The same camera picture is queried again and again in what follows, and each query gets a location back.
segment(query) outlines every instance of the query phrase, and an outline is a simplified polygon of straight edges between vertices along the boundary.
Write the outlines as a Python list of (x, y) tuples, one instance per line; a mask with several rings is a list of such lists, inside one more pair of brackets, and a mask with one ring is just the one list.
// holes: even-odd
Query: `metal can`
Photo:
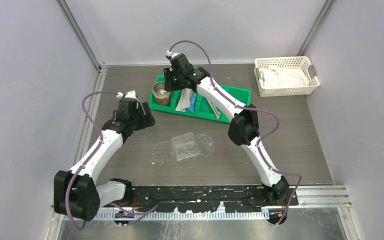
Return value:
[(168, 106), (170, 105), (170, 92), (164, 89), (165, 86), (166, 83), (163, 81), (156, 82), (153, 85), (152, 92), (159, 105)]

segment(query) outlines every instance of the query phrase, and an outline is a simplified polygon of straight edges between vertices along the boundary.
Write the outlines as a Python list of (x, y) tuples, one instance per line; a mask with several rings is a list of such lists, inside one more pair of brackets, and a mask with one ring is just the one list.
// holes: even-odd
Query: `green tray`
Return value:
[[(164, 76), (158, 76), (156, 78), (156, 82), (164, 82)], [(243, 89), (239, 87), (234, 87), (234, 86), (223, 86), (220, 85), (226, 92), (228, 92), (230, 95), (232, 95), (234, 98), (239, 100), (240, 102), (249, 105), (251, 102), (251, 90), (249, 89)], [(179, 115), (185, 115), (189, 117), (195, 117), (195, 118), (201, 118), (201, 119), (208, 119), (208, 120), (213, 120), (217, 122), (222, 122), (222, 123), (230, 123), (228, 118), (220, 111), (221, 116), (217, 120), (216, 119), (216, 114), (214, 114), (213, 110), (210, 107), (210, 104), (208, 103), (207, 99), (201, 95), (198, 94), (198, 97), (196, 98), (196, 103), (195, 103), (195, 111), (191, 112), (189, 110), (186, 111), (176, 111), (176, 106), (179, 102), (181, 95), (181, 90), (179, 91), (173, 91), (171, 93), (171, 98), (170, 98), (170, 104), (168, 106), (160, 105), (157, 103), (155, 100), (154, 95), (150, 94), (149, 96), (149, 107), (152, 110), (157, 110), (161, 112), (166, 112), (166, 113), (172, 113), (172, 114), (179, 114)]]

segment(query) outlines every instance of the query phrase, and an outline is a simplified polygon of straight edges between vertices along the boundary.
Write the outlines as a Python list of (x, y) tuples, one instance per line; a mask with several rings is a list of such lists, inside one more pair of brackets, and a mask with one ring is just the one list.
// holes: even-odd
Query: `gray wall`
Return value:
[(0, 239), (44, 239), (96, 73), (54, 0), (0, 1)]
[[(179, 40), (200, 43), (214, 63), (298, 53), (324, 0), (68, 0), (95, 55), (107, 65), (167, 64)], [(175, 48), (206, 63), (194, 46)]]
[(310, 112), (333, 178), (367, 239), (384, 239), (384, 1), (337, 1), (306, 54)]

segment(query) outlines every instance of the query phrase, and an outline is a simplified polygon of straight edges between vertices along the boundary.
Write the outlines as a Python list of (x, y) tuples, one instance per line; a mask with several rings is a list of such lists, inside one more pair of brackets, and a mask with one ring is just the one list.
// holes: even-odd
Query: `blue packet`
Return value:
[(195, 102), (197, 101), (197, 98), (198, 98), (198, 93), (194, 92), (192, 94), (192, 97), (190, 97), (190, 99), (189, 99), (190, 106), (188, 108), (186, 108), (186, 109), (189, 110), (192, 113), (195, 111)]

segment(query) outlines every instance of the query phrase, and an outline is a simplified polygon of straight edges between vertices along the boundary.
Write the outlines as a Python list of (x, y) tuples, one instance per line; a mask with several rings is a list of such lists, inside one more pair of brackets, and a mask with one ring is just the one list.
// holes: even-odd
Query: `white basket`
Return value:
[[(260, 72), (269, 68), (270, 65), (275, 65), (286, 69), (301, 69), (309, 80), (308, 86), (290, 88), (264, 88), (264, 86), (261, 86), (260, 84)], [(259, 95), (261, 97), (309, 95), (320, 85), (316, 71), (311, 64), (310, 59), (306, 56), (257, 58), (255, 60), (254, 74), (257, 81)]]

